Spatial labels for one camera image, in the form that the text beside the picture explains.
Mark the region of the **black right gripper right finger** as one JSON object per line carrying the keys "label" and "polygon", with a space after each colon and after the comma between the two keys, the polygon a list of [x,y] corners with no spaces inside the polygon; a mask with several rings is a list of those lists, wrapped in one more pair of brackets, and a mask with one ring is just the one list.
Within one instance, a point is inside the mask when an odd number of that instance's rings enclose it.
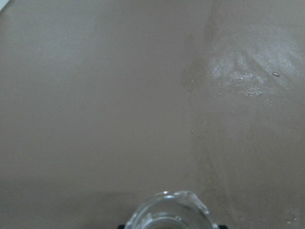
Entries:
{"label": "black right gripper right finger", "polygon": [[227,229],[226,225],[218,225],[217,227],[218,227],[218,229]]}

